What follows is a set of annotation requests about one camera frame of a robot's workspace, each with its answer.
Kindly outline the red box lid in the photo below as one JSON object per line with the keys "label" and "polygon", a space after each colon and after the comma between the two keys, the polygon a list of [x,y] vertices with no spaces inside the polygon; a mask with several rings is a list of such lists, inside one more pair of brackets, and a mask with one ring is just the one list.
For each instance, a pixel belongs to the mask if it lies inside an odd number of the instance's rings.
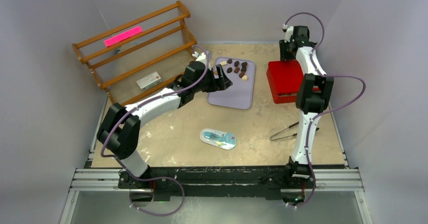
{"label": "red box lid", "polygon": [[296,95],[303,80],[303,72],[296,60],[271,61],[266,72],[273,96]]}

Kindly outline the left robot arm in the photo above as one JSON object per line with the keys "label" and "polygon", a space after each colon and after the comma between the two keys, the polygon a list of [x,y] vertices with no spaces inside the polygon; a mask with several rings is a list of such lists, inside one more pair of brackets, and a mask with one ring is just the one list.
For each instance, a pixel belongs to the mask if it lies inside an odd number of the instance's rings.
{"label": "left robot arm", "polygon": [[141,127],[164,113],[183,107],[196,93],[224,91],[232,85],[220,65],[212,69],[209,63],[191,61],[184,73],[158,94],[139,103],[110,106],[96,136],[102,143],[100,155],[115,159],[128,171],[137,188],[145,188],[154,178],[150,166],[137,151]]}

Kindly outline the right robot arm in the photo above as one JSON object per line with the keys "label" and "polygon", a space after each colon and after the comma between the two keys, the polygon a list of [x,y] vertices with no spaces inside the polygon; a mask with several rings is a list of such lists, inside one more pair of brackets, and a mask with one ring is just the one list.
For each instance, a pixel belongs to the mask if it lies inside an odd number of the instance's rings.
{"label": "right robot arm", "polygon": [[327,77],[317,55],[317,44],[310,41],[307,26],[283,25],[285,38],[280,40],[282,60],[296,60],[303,79],[297,92],[295,105],[299,109],[299,123],[294,150],[287,164],[283,180],[289,187],[296,187],[303,179],[313,177],[310,167],[312,147],[321,113],[330,101],[334,79]]}

